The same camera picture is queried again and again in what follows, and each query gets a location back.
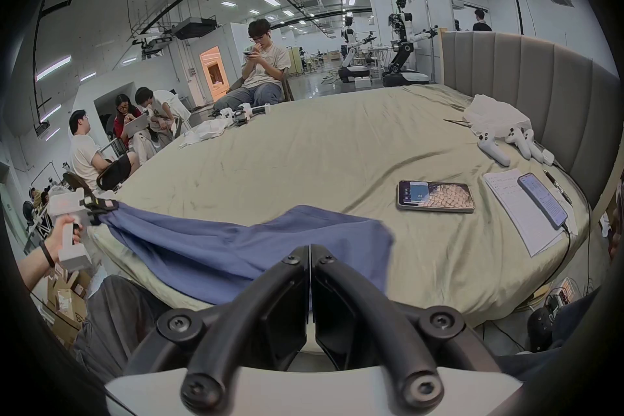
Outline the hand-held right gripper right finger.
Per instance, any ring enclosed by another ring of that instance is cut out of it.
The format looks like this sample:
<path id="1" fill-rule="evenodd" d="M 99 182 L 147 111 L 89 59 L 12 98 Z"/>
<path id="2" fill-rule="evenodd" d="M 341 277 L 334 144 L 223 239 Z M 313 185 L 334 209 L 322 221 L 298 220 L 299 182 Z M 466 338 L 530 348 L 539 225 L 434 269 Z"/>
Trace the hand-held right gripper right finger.
<path id="1" fill-rule="evenodd" d="M 400 410 L 433 410 L 441 403 L 450 389 L 440 367 L 502 374 L 457 310 L 392 301 L 318 244 L 311 246 L 311 303 L 316 342 L 336 369 L 381 367 Z"/>

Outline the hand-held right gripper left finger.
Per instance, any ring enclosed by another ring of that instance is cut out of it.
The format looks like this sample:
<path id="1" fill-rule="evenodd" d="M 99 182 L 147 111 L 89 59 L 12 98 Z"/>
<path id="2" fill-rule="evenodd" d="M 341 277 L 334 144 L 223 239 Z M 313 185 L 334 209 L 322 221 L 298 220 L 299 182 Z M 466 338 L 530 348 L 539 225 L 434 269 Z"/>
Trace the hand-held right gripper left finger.
<path id="1" fill-rule="evenodd" d="M 163 313 L 123 375 L 185 367 L 178 389 L 184 407 L 225 410 L 240 367 L 285 371 L 307 340 L 309 250 L 295 248 L 229 303 Z"/>

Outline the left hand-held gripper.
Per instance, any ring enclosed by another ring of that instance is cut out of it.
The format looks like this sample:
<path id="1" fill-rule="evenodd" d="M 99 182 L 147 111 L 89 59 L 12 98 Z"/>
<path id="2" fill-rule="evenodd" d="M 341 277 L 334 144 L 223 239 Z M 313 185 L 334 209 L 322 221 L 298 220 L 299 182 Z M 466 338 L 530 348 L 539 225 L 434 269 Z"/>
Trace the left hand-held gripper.
<path id="1" fill-rule="evenodd" d="M 50 215 L 54 227 L 59 216 L 70 214 L 80 220 L 83 225 L 81 243 L 74 246 L 74 250 L 63 259 L 58 259 L 58 263 L 68 272 L 86 271 L 92 272 L 92 260 L 85 248 L 87 240 L 87 228 L 104 224 L 106 217 L 118 211 L 119 203 L 114 199 L 103 199 L 99 197 L 90 198 L 90 209 L 85 206 L 85 194 L 83 189 L 75 192 L 58 194 L 51 197 L 47 213 Z"/>

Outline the person's left hand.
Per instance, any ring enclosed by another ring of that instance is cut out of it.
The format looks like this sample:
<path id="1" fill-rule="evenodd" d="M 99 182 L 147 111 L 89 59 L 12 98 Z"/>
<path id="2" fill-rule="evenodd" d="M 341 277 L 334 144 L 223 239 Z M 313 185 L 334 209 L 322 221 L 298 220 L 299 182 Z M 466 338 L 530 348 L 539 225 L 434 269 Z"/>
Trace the person's left hand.
<path id="1" fill-rule="evenodd" d="M 59 259 L 66 258 L 74 246 L 81 243 L 83 225 L 74 215 L 65 214 L 56 219 L 55 229 L 60 229 Z"/>

